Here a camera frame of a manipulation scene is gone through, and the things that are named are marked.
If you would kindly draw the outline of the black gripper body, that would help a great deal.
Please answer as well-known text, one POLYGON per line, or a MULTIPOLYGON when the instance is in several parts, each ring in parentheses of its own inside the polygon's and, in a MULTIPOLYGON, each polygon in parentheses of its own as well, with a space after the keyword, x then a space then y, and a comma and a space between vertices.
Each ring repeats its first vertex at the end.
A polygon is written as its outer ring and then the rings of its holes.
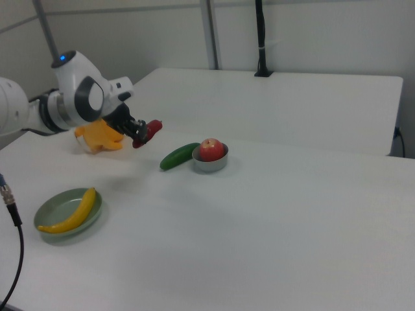
POLYGON ((120 134, 134 138, 134 134, 140 130, 137 127, 137 120, 130 114, 129 107, 122 103, 109 115, 104 116, 103 120, 109 127, 120 134))

